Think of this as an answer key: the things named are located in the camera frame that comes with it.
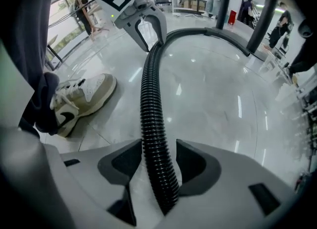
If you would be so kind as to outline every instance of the person's leg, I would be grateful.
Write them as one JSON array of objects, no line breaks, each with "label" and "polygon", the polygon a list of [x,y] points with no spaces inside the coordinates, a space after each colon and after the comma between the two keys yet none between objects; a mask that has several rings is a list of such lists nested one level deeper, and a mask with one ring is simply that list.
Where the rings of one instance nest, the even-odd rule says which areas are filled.
[{"label": "person's leg", "polygon": [[212,8],[212,14],[214,16],[218,16],[218,12],[219,12],[219,9],[220,9],[220,2],[219,0],[214,0],[213,1],[213,8]]},{"label": "person's leg", "polygon": [[213,0],[207,0],[206,2],[206,7],[205,7],[205,13],[203,16],[210,17],[212,13],[212,8],[213,8]]},{"label": "person's leg", "polygon": [[279,34],[279,28],[275,27],[273,29],[272,33],[271,33],[270,38],[269,38],[269,47],[271,49],[273,49],[276,46],[276,44],[277,44],[278,40],[280,39],[280,37],[281,36]]},{"label": "person's leg", "polygon": [[243,23],[244,22],[244,19],[246,17],[246,11],[243,10],[242,13],[241,13],[241,18],[240,18],[240,21]]},{"label": "person's leg", "polygon": [[250,20],[249,13],[246,14],[246,19],[247,19],[247,26],[249,26],[249,20]]},{"label": "person's leg", "polygon": [[84,24],[85,30],[88,35],[91,35],[91,27],[85,15],[78,16],[79,20]]},{"label": "person's leg", "polygon": [[34,89],[20,127],[67,136],[80,117],[100,109],[113,94],[116,78],[100,74],[90,79],[58,84],[43,73],[51,0],[15,0],[7,6],[0,30],[3,44],[25,80]]},{"label": "person's leg", "polygon": [[310,55],[306,50],[305,47],[302,47],[299,51],[298,55],[292,62],[291,66],[288,68],[289,73],[291,75],[298,73],[298,72],[304,72],[309,70],[311,67],[313,67],[317,62],[317,59]]},{"label": "person's leg", "polygon": [[2,17],[1,39],[13,63],[25,80],[34,89],[34,95],[23,114],[23,126],[33,127],[35,122],[43,123],[45,131],[57,127],[54,112],[49,104],[58,77],[43,73],[49,13],[51,0],[15,0],[6,6],[7,13]]},{"label": "person's leg", "polygon": [[295,74],[295,73],[298,73],[298,72],[304,72],[304,71],[309,70],[313,66],[314,66],[313,62],[301,61],[301,62],[299,62],[297,64],[294,64],[294,65],[292,64],[289,67],[289,72],[290,72],[290,74]]}]

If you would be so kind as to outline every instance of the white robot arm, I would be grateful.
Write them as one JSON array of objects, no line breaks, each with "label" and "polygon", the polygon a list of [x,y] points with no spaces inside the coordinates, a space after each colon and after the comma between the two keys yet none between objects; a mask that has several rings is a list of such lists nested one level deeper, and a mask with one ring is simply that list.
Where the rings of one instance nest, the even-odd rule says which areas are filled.
[{"label": "white robot arm", "polygon": [[149,47],[141,35],[138,25],[141,18],[150,22],[161,44],[165,43],[167,27],[164,14],[150,0],[97,0],[109,18],[123,28],[146,52]]}]

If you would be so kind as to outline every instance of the black swoosh logo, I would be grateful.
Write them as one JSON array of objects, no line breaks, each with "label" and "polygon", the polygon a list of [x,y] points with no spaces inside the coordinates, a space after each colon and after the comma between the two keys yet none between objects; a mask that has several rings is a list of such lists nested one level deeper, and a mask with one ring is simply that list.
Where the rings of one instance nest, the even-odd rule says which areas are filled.
[{"label": "black swoosh logo", "polygon": [[60,115],[65,116],[65,120],[58,126],[58,128],[63,127],[66,123],[68,123],[69,121],[75,118],[75,115],[70,112],[63,112],[63,113],[60,113]]}]

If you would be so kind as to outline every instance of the white sneaker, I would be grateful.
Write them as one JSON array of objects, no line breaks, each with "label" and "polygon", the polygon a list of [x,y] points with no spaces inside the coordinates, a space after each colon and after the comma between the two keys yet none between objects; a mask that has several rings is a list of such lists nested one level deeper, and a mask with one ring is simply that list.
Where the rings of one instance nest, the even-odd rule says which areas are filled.
[{"label": "white sneaker", "polygon": [[116,84],[116,78],[109,74],[60,83],[50,103],[57,119],[57,134],[68,136],[80,117],[100,109],[113,94]]}]

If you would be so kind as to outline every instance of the black cable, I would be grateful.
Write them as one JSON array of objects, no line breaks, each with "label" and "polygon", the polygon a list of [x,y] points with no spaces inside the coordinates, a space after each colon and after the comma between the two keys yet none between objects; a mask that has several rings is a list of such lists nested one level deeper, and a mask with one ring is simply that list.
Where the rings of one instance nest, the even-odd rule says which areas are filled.
[{"label": "black cable", "polygon": [[85,8],[86,6],[88,6],[89,4],[91,4],[93,1],[95,1],[95,0],[91,0],[91,1],[89,1],[88,3],[86,3],[84,6],[82,6],[82,7],[78,8],[78,9],[76,9],[74,12],[69,13],[69,14],[65,15],[64,17],[61,17],[58,21],[56,21],[56,22],[50,24],[50,25],[49,25],[49,28],[51,28],[51,27],[53,27],[53,26],[56,26],[56,25],[58,25],[59,23],[65,21],[65,20],[68,19],[69,17],[73,16],[73,15],[74,15],[76,12],[78,12],[79,10],[82,10],[83,8]]},{"label": "black cable", "polygon": [[154,195],[166,215],[178,200],[179,185],[168,151],[159,89],[160,57],[173,40],[185,35],[207,34],[206,28],[189,28],[170,32],[166,43],[152,47],[144,64],[141,84],[142,145]]}]

